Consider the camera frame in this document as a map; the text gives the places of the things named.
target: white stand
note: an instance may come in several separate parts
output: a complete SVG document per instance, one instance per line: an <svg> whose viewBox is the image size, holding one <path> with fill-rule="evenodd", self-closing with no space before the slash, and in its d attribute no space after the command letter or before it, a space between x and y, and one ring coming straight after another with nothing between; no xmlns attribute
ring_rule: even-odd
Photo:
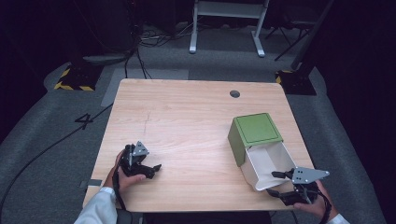
<svg viewBox="0 0 396 224"><path fill-rule="evenodd" d="M223 2L206 2L195 0L193 27L190 42L190 53L195 53L197 50L197 23L198 15L201 16L221 16L221 17L237 17L237 18L251 18L258 19L256 31L252 31L252 37L257 49L259 57L264 57L265 53L262 49L262 43L259 39L260 30L262 29L262 22L264 21L265 13L267 11L268 0L263 5L255 4L239 4L239 3L223 3Z"/></svg>

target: wooden table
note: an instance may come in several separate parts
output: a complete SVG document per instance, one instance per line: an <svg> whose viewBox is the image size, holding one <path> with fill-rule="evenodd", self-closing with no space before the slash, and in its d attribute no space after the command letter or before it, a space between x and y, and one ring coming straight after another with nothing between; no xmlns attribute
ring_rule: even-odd
<svg viewBox="0 0 396 224"><path fill-rule="evenodd" d="M233 98L230 91L239 91ZM280 85L275 83L124 79L120 83L92 179L105 180L116 155L141 141L147 166L162 164L122 195L127 210L285 210L257 192L236 166L227 139L234 117L270 113L297 165L313 168ZM291 190L292 185L282 186ZM84 205L99 190L89 186Z"/></svg>

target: storage box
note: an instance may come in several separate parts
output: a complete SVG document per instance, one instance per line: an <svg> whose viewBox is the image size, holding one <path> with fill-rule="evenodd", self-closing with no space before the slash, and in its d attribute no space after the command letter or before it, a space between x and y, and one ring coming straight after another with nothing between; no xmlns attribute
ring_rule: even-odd
<svg viewBox="0 0 396 224"><path fill-rule="evenodd" d="M236 165L241 167L246 181L255 190L289 181L271 174L273 171L289 171L296 165L268 113L234 118L228 140Z"/></svg>

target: person's left hand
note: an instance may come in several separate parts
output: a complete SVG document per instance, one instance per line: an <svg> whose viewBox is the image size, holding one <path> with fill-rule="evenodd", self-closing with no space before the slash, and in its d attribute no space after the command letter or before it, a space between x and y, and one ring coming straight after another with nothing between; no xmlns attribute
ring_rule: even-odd
<svg viewBox="0 0 396 224"><path fill-rule="evenodd" d="M117 168L117 164L120 160L120 157L122 155L122 151L119 153L119 155L116 158L116 163L114 164L114 167L110 170L110 172L107 175L107 179L105 183L103 184L103 187L109 187L113 188L113 175L114 171ZM145 175L133 175L133 176L127 176L121 168L118 170L119 172L119 184L120 184L120 192L124 192L126 189L131 187L133 184L136 184L144 179L146 179Z"/></svg>

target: person's right hand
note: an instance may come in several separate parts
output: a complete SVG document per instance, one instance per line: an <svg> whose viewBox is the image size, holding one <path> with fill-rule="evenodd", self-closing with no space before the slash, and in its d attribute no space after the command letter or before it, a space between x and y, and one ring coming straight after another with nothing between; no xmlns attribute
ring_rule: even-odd
<svg viewBox="0 0 396 224"><path fill-rule="evenodd" d="M330 198L330 195L327 192L327 190L323 187L322 183L319 180L317 180L316 182L318 184L319 190L327 197L327 199L329 199L330 204L332 205L332 211L330 212L330 215L329 215L329 221L330 221L338 215L338 211L334 207L334 204L332 203L332 199ZM307 213L312 213L313 215L315 215L318 218L323 218L323 215L326 211L324 200L320 196L318 196L318 198L312 204L295 203L293 206L295 209L305 211Z"/></svg>

